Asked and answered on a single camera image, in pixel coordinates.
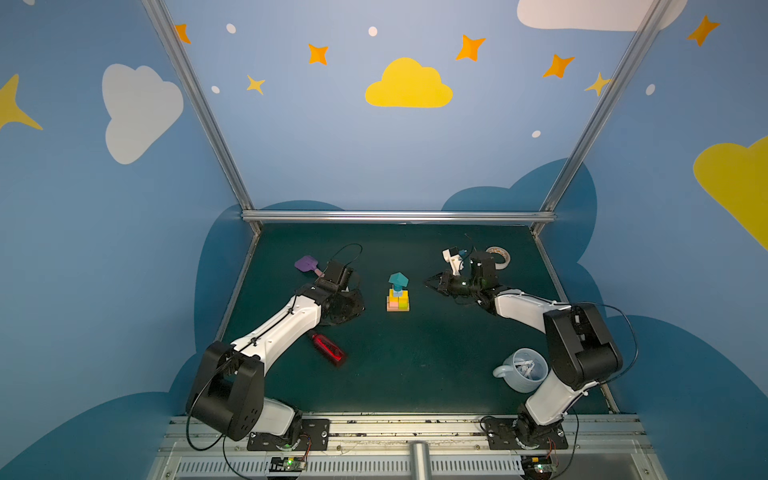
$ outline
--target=metal rail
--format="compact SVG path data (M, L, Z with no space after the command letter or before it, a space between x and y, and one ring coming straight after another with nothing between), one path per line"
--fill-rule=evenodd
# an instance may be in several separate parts
M407 477L413 472L409 455L413 442L429 445L429 467L433 475L464 478L510 478L522 473L521 455L548 454L547 449L491 450L478 424L481 417L441 413L305 413L307 419L329 419L330 427L328 450L310 455L307 471L302 475L307 478ZM579 457L575 467L571 467L576 469L569 474L573 478L587 478L578 474L580 466L602 467L605 460L611 458L614 467L620 462L625 464L623 471L634 468L643 480L665 480L653 446L636 415L580 415L579 420L578 443L571 449ZM148 479L235 478L223 460L222 447L195 452L187 445L186 421L184 416L171 419ZM569 443L575 440L576 427L576 418L568 415L563 421L563 430ZM219 433L192 419L190 435L204 444L214 441ZM249 478L263 478L271 457L290 455L249 452L246 444L245 440L227 442L224 448L233 467Z
M552 212L442 212L442 211L377 211L377 210L247 210L245 221L279 220L289 222L400 223L400 222L466 222L466 223L549 223Z
M200 87L200 83L197 81L197 76L194 74L190 59L187 57L184 46L181 44L176 33L170 12L163 0L142 0L142 3L144 3L144 8L147 10L152 25L154 25L154 29L157 31L157 36L160 37L160 41L163 43L168 57L170 57L170 62L173 64L176 74L179 76L179 80L187 92L192 108L194 108L200 123L203 125L203 130L205 130L205 134L208 136L210 146L213 147L214 153L224 170L224 174L227 175L237 201L240 202L243 210L253 209L253 204L248 196L243 178L237 170L235 160L232 158L221 129L219 129L214 114L210 110L210 106Z
M627 47L624 57L619 61L619 65L611 77L611 83L607 85L607 90L601 95L600 101L592 112L574 150L565 161L558 178L554 181L544 203L541 205L541 211L554 211L554 208L568 189L568 185L571 184L578 168L584 162L584 158L611 116L611 112L614 110L616 103L618 103L621 94L634 76L637 67L643 61L650 45L654 42L660 30L661 19L671 2L672 0L654 0L654 3L651 4L648 13L637 29L637 33L635 33L629 47ZM538 235L542 228L544 228L543 223L535 223L532 227L534 235Z

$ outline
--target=red light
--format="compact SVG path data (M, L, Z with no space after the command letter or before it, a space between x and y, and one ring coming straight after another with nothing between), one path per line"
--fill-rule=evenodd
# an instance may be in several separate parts
M333 365L341 366L346 361L346 353L334 342L331 342L327 336L314 333L312 335L312 343Z

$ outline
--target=orange star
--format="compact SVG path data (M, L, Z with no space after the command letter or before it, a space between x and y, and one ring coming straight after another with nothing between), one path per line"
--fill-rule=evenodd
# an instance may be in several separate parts
M576 57L570 57L570 58L560 58L557 55L555 55L552 58L552 66L547 70L547 72L543 75L544 77L548 77L550 75L557 75L560 78L563 78L563 74L565 73L565 67L568 66L569 63L571 63L574 58Z
M176 32L179 34L179 39L183 41L184 43L191 44L190 38L187 37L187 24L183 23L181 25L174 25L176 27Z
M480 38L479 40L472 40L470 37L463 35L464 37L464 45L462 46L462 50L458 53L458 57L456 57L456 60L461 60L462 58L470 58L474 61L478 60L478 48L480 48L480 45L482 45L482 42L485 41L484 38Z
M704 45L704 40L707 40L707 35L719 26L719 23L710 22L710 19L705 15L704 20L699 24L699 28L694 30L694 33L688 35L688 40L695 40L699 46Z
M323 65L328 65L326 63L326 52L328 51L328 47L316 47L310 44L310 51L312 52L310 63L315 63L317 61Z

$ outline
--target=toy building block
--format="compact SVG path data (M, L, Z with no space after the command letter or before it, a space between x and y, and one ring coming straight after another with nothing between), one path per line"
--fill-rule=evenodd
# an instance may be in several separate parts
M389 289L389 296L387 297L386 311L387 312L408 312L411 309L408 301L408 290L401 290L400 296L396 296L398 292L394 289Z
M411 305L408 301L408 290L402 291L402 296L398 299L398 310L401 312L408 312L411 309Z
M389 296L386 302L387 312L408 312L411 309L408 301L408 290L403 287L408 286L408 278L402 273L393 273L389 276L389 282L392 288L389 289Z
M392 288L397 292L408 286L408 278L400 272L390 275L389 282L392 284Z

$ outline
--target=black mounting plate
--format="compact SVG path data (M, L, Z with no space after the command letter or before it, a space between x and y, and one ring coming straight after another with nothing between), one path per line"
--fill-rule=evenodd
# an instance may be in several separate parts
M488 432L493 434L493 436L487 435L488 447L491 450L524 450L515 438L515 419L487 418L483 423ZM565 435L551 435L549 439L554 443L556 450L568 449L568 440L565 439ZM536 450L549 450L549 442L545 441Z
M328 449L328 427L331 421L328 419L302 419L301 434L299 443L290 452L299 452L301 455L306 451L307 437L312 441L310 454L315 451L326 451ZM285 452L284 445L279 442L274 435L264 435L261 433L248 435L247 449L250 452Z

